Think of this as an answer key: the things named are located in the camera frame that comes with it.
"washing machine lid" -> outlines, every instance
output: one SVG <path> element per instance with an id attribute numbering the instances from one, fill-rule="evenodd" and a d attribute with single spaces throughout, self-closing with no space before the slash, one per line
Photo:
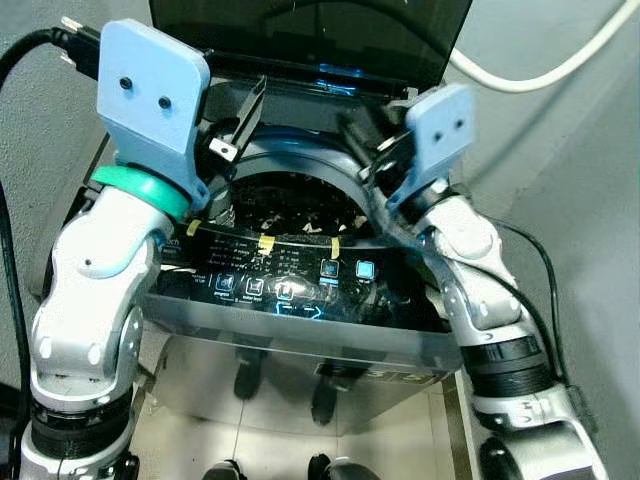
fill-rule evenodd
<path id="1" fill-rule="evenodd" d="M 213 49 L 214 74 L 401 98 L 438 85 L 471 0 L 150 0 L 156 28 Z"/>

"tiled floor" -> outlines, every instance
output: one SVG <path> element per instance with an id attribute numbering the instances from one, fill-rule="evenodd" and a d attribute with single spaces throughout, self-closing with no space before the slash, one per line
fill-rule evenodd
<path id="1" fill-rule="evenodd" d="M 368 422 L 357 432 L 311 436 L 257 430 L 176 414 L 147 399 L 131 450 L 142 480 L 200 480 L 233 457 L 249 480 L 306 480 L 312 455 L 349 456 L 383 480 L 453 480 L 442 390 L 435 385 Z"/>

